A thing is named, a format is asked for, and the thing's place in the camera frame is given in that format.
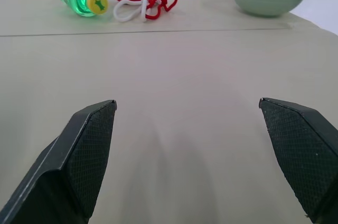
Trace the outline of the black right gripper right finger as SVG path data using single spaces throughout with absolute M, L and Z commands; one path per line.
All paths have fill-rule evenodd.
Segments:
M 337 129 L 317 110 L 261 98 L 277 162 L 312 223 L 337 223 Z

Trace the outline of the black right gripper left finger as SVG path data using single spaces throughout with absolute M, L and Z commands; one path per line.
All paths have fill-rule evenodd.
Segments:
M 73 114 L 1 210 L 1 223 L 88 223 L 106 172 L 117 104 Z

